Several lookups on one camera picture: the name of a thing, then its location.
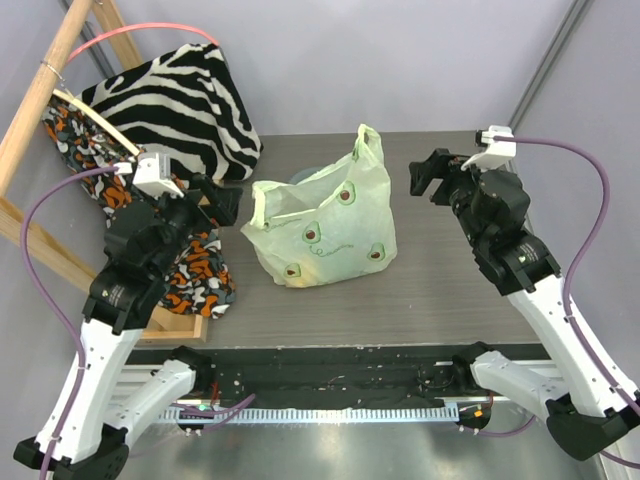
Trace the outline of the light green plastic bag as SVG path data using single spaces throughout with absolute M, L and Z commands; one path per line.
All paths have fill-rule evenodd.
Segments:
M 381 137 L 365 124 L 341 159 L 297 185 L 256 181 L 252 199 L 241 232 L 278 285 L 300 272 L 316 286 L 378 273 L 397 255 L 391 177 Z

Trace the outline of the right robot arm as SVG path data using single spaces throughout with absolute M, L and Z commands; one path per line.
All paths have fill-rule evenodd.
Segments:
M 413 196 L 440 182 L 431 202 L 451 208 L 480 273 L 525 318 L 561 374 L 558 380 L 545 377 L 477 342 L 454 356 L 456 383 L 509 398 L 543 421 L 559 447 L 580 461 L 638 427 L 639 389 L 563 298 L 558 263 L 524 226 L 530 197 L 518 176 L 465 168 L 446 149 L 410 163 L 409 172 Z

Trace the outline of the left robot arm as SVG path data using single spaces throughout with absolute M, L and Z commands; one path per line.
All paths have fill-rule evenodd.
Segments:
M 71 331 L 77 353 L 64 387 L 41 431 L 14 450 L 43 479 L 117 478 L 158 415 L 213 380 L 210 359 L 182 346 L 123 403 L 110 404 L 190 236 L 234 224 L 242 196 L 201 175 L 186 192 L 160 180 L 151 185 L 156 201 L 135 200 L 114 213 L 104 235 L 108 261 L 90 285 L 81 327 Z

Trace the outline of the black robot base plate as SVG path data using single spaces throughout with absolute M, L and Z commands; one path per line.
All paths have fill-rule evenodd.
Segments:
M 130 365 L 177 357 L 209 362 L 197 381 L 205 399 L 224 407 L 248 396 L 263 409 L 401 409 L 440 407 L 455 397 L 485 396 L 463 373 L 460 358 L 486 344 L 308 348 L 137 350 Z

